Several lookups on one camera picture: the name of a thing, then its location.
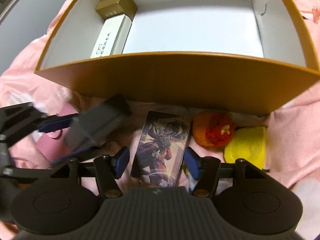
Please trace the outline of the yellow round toy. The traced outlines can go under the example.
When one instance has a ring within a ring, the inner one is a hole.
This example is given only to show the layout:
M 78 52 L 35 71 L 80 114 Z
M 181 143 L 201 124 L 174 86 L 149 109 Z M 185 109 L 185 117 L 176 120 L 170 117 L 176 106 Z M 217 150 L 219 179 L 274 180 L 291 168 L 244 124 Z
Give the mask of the yellow round toy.
M 266 158 L 266 127 L 246 127 L 236 130 L 225 147 L 224 159 L 233 164 L 236 159 L 245 159 L 259 169 L 264 168 Z

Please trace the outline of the orange crochet ball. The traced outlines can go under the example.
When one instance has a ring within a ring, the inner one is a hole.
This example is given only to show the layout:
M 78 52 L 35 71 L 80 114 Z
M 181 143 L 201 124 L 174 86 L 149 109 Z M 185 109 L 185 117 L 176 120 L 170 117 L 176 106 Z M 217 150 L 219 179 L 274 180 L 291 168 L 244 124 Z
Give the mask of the orange crochet ball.
M 236 125 L 227 113 L 202 111 L 193 119 L 192 134 L 201 146 L 221 147 L 233 138 Z

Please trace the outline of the orange cardboard storage box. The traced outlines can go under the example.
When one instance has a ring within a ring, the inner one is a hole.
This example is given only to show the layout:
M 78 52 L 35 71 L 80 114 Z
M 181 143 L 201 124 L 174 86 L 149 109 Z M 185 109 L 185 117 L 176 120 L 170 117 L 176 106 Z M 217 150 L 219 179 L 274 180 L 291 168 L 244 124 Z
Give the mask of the orange cardboard storage box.
M 267 115 L 319 80 L 293 0 L 133 0 L 123 52 L 91 58 L 101 0 L 72 0 L 35 73 L 82 95 Z

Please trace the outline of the pink leather card wallet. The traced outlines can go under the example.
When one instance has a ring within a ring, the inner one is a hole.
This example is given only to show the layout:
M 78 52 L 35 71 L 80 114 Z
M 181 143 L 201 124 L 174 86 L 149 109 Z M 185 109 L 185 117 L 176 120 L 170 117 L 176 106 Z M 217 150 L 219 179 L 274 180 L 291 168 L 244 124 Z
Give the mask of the pink leather card wallet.
M 50 133 L 43 133 L 36 142 L 36 149 L 39 150 L 50 163 L 54 163 L 62 157 L 73 153 L 64 142 L 68 130 L 69 128 L 64 128 Z

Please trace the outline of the duck plush keychain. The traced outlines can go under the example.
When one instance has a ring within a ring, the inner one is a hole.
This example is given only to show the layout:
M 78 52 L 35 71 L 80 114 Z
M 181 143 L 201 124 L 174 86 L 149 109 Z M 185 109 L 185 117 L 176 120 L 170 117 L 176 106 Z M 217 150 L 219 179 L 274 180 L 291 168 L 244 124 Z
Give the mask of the duck plush keychain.
M 198 165 L 188 166 L 185 161 L 182 164 L 182 168 L 188 178 L 188 192 L 191 194 L 200 179 L 200 168 Z

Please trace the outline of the dark grey small box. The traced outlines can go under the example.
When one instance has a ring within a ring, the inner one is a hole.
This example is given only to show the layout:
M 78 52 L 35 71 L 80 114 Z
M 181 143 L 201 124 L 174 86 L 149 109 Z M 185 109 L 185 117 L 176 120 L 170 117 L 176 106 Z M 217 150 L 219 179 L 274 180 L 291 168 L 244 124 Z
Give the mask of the dark grey small box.
M 73 152 L 99 146 L 131 114 L 124 97 L 117 94 L 74 117 L 64 142 Z

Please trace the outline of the illustrated card box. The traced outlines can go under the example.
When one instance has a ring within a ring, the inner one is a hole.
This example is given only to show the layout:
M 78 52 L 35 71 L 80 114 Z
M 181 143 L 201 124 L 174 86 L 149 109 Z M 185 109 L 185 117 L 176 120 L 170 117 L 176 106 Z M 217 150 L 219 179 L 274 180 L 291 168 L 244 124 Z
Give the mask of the illustrated card box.
M 149 111 L 130 175 L 155 187 L 174 187 L 189 143 L 191 118 Z

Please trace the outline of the gold small box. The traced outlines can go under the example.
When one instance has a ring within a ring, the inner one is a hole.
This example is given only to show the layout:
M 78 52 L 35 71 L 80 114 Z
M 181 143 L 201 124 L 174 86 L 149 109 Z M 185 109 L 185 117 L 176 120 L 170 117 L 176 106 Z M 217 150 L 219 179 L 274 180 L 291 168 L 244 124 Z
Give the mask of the gold small box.
M 125 14 L 130 20 L 135 18 L 138 8 L 133 0 L 101 0 L 95 11 L 104 19 Z

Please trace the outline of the white long box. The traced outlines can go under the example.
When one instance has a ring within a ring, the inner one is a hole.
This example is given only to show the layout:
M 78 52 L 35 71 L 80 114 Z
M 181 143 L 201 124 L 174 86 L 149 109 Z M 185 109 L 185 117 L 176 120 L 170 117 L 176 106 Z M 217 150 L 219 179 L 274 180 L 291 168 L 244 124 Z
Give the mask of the white long box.
M 108 18 L 100 31 L 90 58 L 121 54 L 131 28 L 131 19 L 125 15 Z

